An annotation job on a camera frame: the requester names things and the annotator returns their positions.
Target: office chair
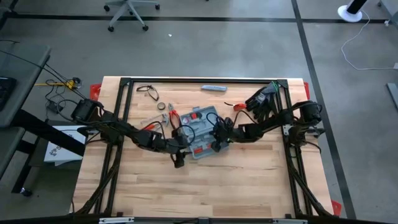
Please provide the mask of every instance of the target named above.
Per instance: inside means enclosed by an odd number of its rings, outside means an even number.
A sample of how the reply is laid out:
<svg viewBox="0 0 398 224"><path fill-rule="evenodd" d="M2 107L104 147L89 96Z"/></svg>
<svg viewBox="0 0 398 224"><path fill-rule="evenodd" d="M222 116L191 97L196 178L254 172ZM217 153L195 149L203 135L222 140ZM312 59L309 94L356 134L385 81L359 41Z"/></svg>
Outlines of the office chair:
<svg viewBox="0 0 398 224"><path fill-rule="evenodd" d="M108 30L110 32L113 32L113 24L126 12L127 10L129 11L130 15L135 15L135 17L138 19L138 21L142 24L142 29L147 31L148 26L145 25L144 21L142 21L141 17L137 13L136 9L134 8L133 3L134 2L139 2L139 3L150 3L150 4L155 4L156 10L160 9L160 4L157 1L146 1L146 0L117 0L117 1L110 1L105 3L104 9L106 12L109 12L110 8L109 6L120 6L119 10L116 12L116 14L113 16L111 19L111 22L109 22L109 27Z"/></svg>

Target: table leg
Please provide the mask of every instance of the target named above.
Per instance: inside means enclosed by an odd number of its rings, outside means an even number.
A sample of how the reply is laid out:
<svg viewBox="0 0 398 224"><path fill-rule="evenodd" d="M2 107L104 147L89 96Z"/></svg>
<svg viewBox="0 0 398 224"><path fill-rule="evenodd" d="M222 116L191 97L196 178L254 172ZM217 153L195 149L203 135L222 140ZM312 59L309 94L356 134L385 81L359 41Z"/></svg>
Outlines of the table leg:
<svg viewBox="0 0 398 224"><path fill-rule="evenodd" d="M84 155L85 145L83 143L57 130L53 126L22 109L20 109L15 115L12 125L25 128L26 131L44 138L60 147L68 149L79 156Z"/></svg>

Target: black metal frame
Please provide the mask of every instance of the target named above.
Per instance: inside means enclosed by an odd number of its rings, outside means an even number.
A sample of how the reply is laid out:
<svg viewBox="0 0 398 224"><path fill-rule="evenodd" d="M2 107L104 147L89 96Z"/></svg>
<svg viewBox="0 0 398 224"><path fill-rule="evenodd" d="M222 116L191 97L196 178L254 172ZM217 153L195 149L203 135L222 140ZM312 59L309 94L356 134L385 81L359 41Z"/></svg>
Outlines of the black metal frame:
<svg viewBox="0 0 398 224"><path fill-rule="evenodd" d="M266 80L266 79L226 79L226 78L121 78L119 82L119 91L118 95L116 98L116 105L114 109L114 113L118 116L120 106L121 106L121 98L123 95L123 91L125 87L127 86L127 97L126 97L126 105L124 108L124 113L123 113L123 120L127 121L127 116L129 113L129 107L131 104L132 100L132 90L133 90L133 85L135 82L151 82L151 83L241 83L241 84L264 84L268 85L272 81L277 82L279 84L279 90L283 89L284 94L285 94L285 102L287 109L291 109L292 104L291 104L291 99L290 99L290 92L289 92L289 86L287 83L287 80ZM277 98L277 107L278 111L280 111L283 108L282 105L282 98L280 91L276 94ZM283 141L284 141L284 148L285 148L285 158L288 164L292 163L292 155L290 152L290 145L289 145L289 140L288 136L284 134L283 129L282 130L282 135L283 135ZM113 208L113 200L114 200L114 194L116 191L116 183L117 183L117 178L118 178L118 170L119 170L119 165L121 161L121 154L122 154L122 149L123 149L123 140L121 141L120 144L118 144L118 149L116 151L116 157L114 160L114 163L112 165L112 168L108 171L109 167L109 160L111 157L112 153L112 148L113 145L108 144L105 157L104 157L104 164L103 164L103 170L101 172L101 180L99 183L98 188L95 190L94 194L90 197L90 199L86 202L86 204L81 208L79 211L77 211L75 214L69 214L65 216L60 216L60 217L47 217L47 218L30 218L30 219L25 219L24 223L43 223L43 221L46 222L57 222L57 223L70 223L71 221L73 223L90 223L90 222L98 222L98 219L101 217L110 217L112 214L112 208ZM300 153L300 148L296 147L295 148L296 156L295 158L297 159L297 165L298 165L298 175L299 177L302 178L304 183L306 184L305 180L305 171L304 171L304 166L303 166L303 160L302 156ZM300 209L300 204L299 204L299 197L297 193L297 186L296 186L296 181L294 175L292 175L288 171L289 175L289 182L290 182L290 189L292 193L292 201L293 201L293 207L294 207L294 212L295 212L295 217L298 218L306 218L306 217L314 217L312 215L312 206L310 205L310 200L304 196L304 203L305 203L305 208L306 208L306 215L302 213ZM101 203L102 203L102 197L103 197L103 190L105 189L106 185L108 182L111 181L111 186L109 189L109 195L108 195L108 201L107 201L107 207L105 208L104 212L101 213ZM88 214L92 207L95 205L94 209L94 214ZM141 221L141 222L178 222L178 221L184 221L187 220L187 218L156 218L156 217L137 217L134 218L134 221ZM212 218L212 222L235 222L235 223L244 223L244 222L250 222L250 223L272 223L274 219L271 218Z"/></svg>

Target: chair wheel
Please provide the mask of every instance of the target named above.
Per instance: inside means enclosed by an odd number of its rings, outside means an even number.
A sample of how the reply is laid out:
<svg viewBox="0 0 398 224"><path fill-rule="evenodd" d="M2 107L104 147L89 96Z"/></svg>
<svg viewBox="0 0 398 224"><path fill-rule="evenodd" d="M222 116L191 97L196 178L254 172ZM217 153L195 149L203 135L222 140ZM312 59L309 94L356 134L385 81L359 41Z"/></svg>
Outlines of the chair wheel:
<svg viewBox="0 0 398 224"><path fill-rule="evenodd" d="M22 194L23 196L25 196L25 197L30 197L30 196L32 196L33 192L32 192L31 190L26 190L26 189L24 189L24 190L21 192L21 194Z"/></svg>

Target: computer keyboard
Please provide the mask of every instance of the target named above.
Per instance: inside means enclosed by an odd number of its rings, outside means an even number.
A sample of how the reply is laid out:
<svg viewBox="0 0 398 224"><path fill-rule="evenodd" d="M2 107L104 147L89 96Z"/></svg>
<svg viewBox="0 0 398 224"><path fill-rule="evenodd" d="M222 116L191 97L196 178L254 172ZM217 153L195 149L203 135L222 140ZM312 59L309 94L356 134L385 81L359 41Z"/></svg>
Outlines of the computer keyboard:
<svg viewBox="0 0 398 224"><path fill-rule="evenodd" d="M4 109L16 84L15 78L0 77L0 111Z"/></svg>

